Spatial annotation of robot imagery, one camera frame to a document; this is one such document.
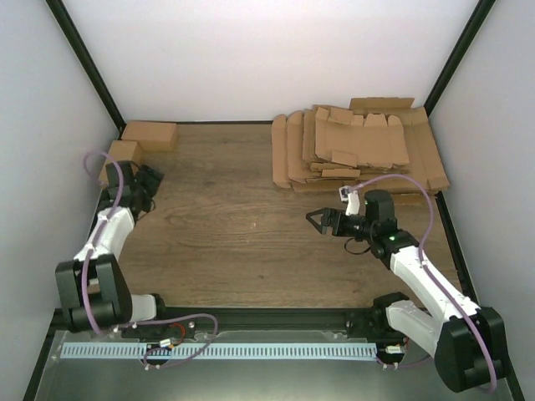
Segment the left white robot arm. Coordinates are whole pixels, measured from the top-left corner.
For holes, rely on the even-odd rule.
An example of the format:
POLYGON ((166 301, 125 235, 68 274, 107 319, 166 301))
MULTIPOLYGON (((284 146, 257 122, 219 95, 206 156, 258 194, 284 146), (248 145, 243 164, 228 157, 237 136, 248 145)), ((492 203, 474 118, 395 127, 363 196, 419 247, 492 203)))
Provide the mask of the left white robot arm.
POLYGON ((96 221, 83 248, 59 263, 55 280, 66 327, 71 332, 136 324, 154 338, 164 336, 171 317, 157 294, 133 295, 120 270, 120 253, 138 220, 155 209, 164 174, 121 160, 106 166, 96 221))

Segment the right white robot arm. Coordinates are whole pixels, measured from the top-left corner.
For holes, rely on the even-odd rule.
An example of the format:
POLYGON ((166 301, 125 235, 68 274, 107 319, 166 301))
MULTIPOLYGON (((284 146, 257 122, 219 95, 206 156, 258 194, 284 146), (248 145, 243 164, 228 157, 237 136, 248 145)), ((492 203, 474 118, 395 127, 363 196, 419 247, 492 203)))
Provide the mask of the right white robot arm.
POLYGON ((321 234, 366 242, 368 250, 401 279, 423 303, 418 308, 404 295, 376 299, 371 316, 383 337, 406 335, 433 359, 442 382, 453 392, 469 388, 492 392, 510 372, 505 323, 492 307, 481 307, 459 292, 434 267, 422 244, 398 227, 389 192, 364 196, 349 187, 339 190, 346 207, 309 212, 307 221, 321 234))

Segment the stack of flat cardboard boxes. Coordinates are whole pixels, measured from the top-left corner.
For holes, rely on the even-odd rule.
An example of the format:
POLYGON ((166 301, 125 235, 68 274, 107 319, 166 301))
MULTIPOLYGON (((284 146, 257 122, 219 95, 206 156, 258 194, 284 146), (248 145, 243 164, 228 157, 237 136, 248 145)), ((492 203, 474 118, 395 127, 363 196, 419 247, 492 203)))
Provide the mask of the stack of flat cardboard boxes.
POLYGON ((428 114, 412 98, 353 98, 315 104, 271 125, 272 177, 296 192, 337 190, 376 179, 375 189, 430 195, 450 182, 428 114))

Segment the black aluminium frame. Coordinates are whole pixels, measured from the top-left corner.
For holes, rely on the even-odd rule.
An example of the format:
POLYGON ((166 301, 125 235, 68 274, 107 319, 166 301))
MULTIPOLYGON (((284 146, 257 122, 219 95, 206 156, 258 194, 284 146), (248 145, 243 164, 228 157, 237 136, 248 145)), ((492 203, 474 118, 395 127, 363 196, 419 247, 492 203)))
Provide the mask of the black aluminium frame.
MULTIPOLYGON (((116 128, 119 130, 119 135, 122 135, 126 127, 125 119, 122 117, 113 100, 113 97, 91 57, 84 40, 79 34, 79 30, 76 28, 73 19, 69 15, 69 11, 65 7, 64 2, 61 0, 47 0, 46 4, 64 36, 68 40, 77 59, 81 62, 86 75, 94 86, 97 95, 102 100, 107 112, 116 125, 116 128)), ((466 52, 475 39, 476 34, 479 32, 482 24, 486 21, 494 4, 494 0, 482 0, 476 4, 425 101, 424 107, 427 114, 431 114, 435 109, 441 96, 444 94, 447 85, 450 83, 455 71, 458 69, 466 52)), ((441 217, 441 223, 446 229, 446 239, 448 241, 448 246, 450 247, 451 255, 453 256, 456 272, 461 279, 461 289, 467 294, 474 296, 476 294, 475 288, 469 277, 466 261, 462 255, 461 246, 451 220, 451 215, 447 209, 445 197, 440 193, 436 195, 435 198, 441 217)), ((277 325, 283 322, 288 322, 292 317, 296 323, 301 323, 306 330, 311 330, 312 328, 317 327, 321 322, 327 322, 329 319, 337 322, 339 320, 339 312, 340 310, 338 308, 217 307, 215 309, 215 314, 218 317, 229 317, 230 323, 234 324, 236 327, 239 326, 239 324, 242 324, 245 328, 251 328, 254 323, 257 323, 260 328, 274 329, 277 325)), ((41 384, 45 371, 45 358, 48 356, 51 349, 53 335, 57 331, 65 328, 66 326, 62 319, 61 310, 57 308, 54 311, 47 335, 43 341, 38 361, 35 364, 32 377, 24 394, 23 399, 25 401, 35 400, 37 398, 38 386, 41 384)))

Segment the folded brown cardboard box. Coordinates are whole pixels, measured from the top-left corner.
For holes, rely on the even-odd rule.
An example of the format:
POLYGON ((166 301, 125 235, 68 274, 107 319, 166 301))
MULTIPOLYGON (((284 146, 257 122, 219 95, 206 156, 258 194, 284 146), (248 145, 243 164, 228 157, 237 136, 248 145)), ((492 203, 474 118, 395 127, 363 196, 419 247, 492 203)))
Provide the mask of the folded brown cardboard box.
POLYGON ((130 121, 121 139, 137 142, 143 151, 173 151, 178 129, 179 126, 174 123, 130 121))

